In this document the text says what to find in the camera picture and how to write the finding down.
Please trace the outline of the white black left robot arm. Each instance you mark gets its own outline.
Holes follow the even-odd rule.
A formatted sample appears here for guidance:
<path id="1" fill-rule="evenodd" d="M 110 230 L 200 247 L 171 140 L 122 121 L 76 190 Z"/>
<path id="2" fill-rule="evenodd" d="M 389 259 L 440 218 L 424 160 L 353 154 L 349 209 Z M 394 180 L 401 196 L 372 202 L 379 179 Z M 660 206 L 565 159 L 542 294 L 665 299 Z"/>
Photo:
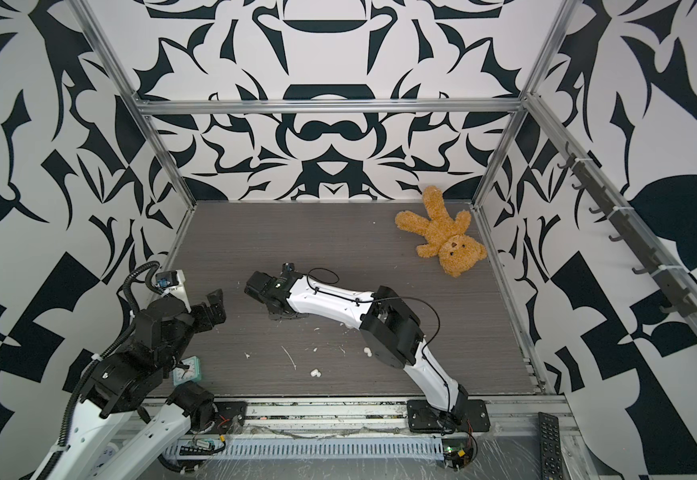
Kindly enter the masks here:
<path id="1" fill-rule="evenodd" d="M 102 453 L 144 400 L 182 361 L 190 341 L 226 322 L 224 294 L 191 304 L 180 270 L 148 261 L 132 270 L 120 291 L 130 324 L 104 352 L 92 355 L 66 404 L 58 441 L 32 474 L 36 479 L 136 479 L 170 444 L 216 427 L 214 394 L 188 381 L 172 391 L 156 415 L 108 460 Z"/>

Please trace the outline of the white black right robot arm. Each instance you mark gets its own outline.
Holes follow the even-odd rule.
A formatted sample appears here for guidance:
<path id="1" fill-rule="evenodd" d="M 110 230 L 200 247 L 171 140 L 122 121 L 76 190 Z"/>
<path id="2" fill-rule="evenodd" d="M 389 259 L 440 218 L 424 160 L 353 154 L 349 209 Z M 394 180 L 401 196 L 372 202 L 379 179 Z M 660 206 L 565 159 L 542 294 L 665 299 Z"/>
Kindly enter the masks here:
<path id="1" fill-rule="evenodd" d="M 278 276 L 254 272 L 244 293 L 264 304 L 272 318 L 316 315 L 358 331 L 376 359 L 408 375 L 440 421 L 454 426 L 464 420 L 468 393 L 434 357 L 432 340 L 407 297 L 385 286 L 374 292 L 346 290 L 297 272 L 290 263 Z"/>

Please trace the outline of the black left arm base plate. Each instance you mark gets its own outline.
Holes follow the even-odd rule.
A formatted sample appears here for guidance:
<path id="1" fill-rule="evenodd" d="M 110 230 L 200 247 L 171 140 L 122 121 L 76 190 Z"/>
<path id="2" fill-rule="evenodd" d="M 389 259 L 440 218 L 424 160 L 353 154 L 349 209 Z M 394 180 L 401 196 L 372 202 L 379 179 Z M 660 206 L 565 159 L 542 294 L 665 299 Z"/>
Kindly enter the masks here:
<path id="1" fill-rule="evenodd" d="M 246 411 L 248 402 L 246 401 L 216 401 L 214 402 L 214 429 L 228 430 L 234 425 L 244 426 L 246 424 Z"/>

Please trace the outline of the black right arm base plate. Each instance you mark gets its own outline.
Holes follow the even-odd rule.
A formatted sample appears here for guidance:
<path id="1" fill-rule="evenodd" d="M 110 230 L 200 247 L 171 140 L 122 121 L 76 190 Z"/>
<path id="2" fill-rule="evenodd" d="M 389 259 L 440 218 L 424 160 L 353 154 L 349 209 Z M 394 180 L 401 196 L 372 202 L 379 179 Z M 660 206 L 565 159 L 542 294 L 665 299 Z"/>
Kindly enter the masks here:
<path id="1" fill-rule="evenodd" d="M 406 402 L 407 428 L 413 433 L 450 434 L 452 432 L 488 432 L 491 427 L 486 404 L 482 400 L 467 400 L 463 404 L 460 422 L 455 422 L 446 413 L 439 412 L 425 400 Z"/>

